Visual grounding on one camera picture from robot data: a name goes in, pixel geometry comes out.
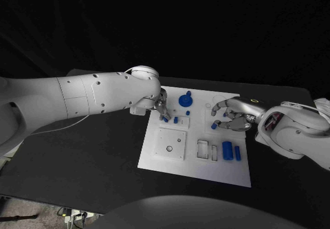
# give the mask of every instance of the white platform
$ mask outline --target white platform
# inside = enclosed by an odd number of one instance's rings
[[[170,123],[164,123],[164,121],[160,121],[159,119],[159,112],[151,111],[137,167],[251,187],[245,132],[235,132],[221,128],[212,130],[211,128],[216,119],[221,121],[229,121],[229,119],[224,117],[225,108],[221,109],[215,117],[211,116],[212,107],[219,101],[229,99],[234,96],[239,96],[239,94],[166,86],[163,86],[163,88],[167,91],[167,109],[173,118],[169,121]],[[182,107],[179,104],[179,97],[186,94],[187,91],[192,92],[193,104],[190,107]],[[176,116],[179,117],[179,123],[173,124]],[[166,141],[163,139],[164,134],[160,135],[162,129],[167,129]],[[180,139],[176,135],[182,133],[185,133],[182,135],[185,136],[185,139]],[[208,159],[198,157],[198,140],[209,142]],[[232,161],[224,160],[224,141],[231,141],[234,147],[239,146],[241,161],[236,161],[235,157]],[[212,146],[216,146],[218,149],[216,161],[212,160],[212,158],[215,158],[215,147]]]

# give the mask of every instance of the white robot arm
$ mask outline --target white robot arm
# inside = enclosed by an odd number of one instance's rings
[[[304,105],[291,102],[283,102],[280,106],[267,109],[258,100],[234,97],[216,104],[212,116],[222,107],[226,107],[225,115],[232,121],[216,120],[221,128],[245,131],[252,123],[257,123],[258,142],[291,159],[300,159],[307,155],[330,170],[330,124],[320,114],[304,109]]]
[[[144,115],[166,109],[166,91],[159,73],[134,67],[128,73],[97,73],[45,79],[0,78],[0,156],[52,122],[130,108]]]

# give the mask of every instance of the black curtain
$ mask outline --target black curtain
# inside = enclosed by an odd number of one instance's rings
[[[304,87],[329,97],[329,1],[3,1],[2,76],[74,68]]]

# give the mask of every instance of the floor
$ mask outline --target floor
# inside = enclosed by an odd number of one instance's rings
[[[20,199],[0,200],[0,217],[39,215],[38,219],[26,219],[17,222],[0,222],[0,229],[66,229],[64,217],[56,215],[59,207],[29,202]],[[94,216],[87,219],[87,225],[98,219]]]

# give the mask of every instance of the blue cylinder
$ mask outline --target blue cylinder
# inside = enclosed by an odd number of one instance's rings
[[[193,104],[192,92],[187,91],[187,94],[182,95],[179,98],[179,104],[183,107],[189,107]]]
[[[234,154],[232,154],[232,143],[231,142],[222,142],[222,151],[224,151],[224,159],[232,160]]]
[[[235,147],[235,156],[236,156],[236,161],[241,161],[239,146]]]
[[[215,130],[216,126],[218,126],[218,124],[213,123],[212,126],[211,126],[213,130]]]

